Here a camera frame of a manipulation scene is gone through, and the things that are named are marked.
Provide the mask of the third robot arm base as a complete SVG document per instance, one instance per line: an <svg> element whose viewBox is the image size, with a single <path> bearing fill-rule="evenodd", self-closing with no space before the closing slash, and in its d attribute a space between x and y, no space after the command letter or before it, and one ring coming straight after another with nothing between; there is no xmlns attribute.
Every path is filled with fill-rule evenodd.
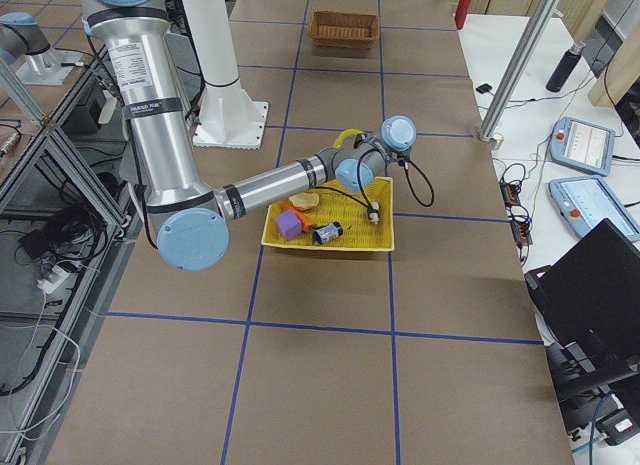
<svg viewBox="0 0 640 465"><path fill-rule="evenodd" d="M75 68L85 65L83 56L83 52L56 49L26 12L1 16L1 59L7 65L25 61L16 72L23 84L61 86Z"/></svg>

